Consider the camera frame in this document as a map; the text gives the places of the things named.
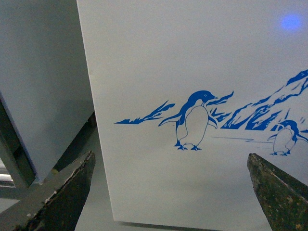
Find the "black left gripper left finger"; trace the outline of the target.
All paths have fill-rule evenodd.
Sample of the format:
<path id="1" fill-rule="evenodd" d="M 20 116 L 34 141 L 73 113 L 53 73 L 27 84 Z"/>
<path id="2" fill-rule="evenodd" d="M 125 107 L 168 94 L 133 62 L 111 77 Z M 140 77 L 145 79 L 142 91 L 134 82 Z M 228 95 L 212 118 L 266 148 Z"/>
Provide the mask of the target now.
<path id="1" fill-rule="evenodd" d="M 2 231 L 73 231 L 90 192 L 95 154 L 89 151 L 0 214 Z"/>

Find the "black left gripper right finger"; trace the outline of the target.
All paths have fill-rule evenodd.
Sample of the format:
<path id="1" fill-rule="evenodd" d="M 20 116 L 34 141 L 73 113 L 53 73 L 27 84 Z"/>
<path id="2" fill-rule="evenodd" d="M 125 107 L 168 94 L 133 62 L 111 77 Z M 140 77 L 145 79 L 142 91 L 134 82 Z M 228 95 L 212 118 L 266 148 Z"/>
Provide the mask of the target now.
<path id="1" fill-rule="evenodd" d="M 247 168 L 254 193 L 273 231 L 308 229 L 308 186 L 256 153 Z"/>

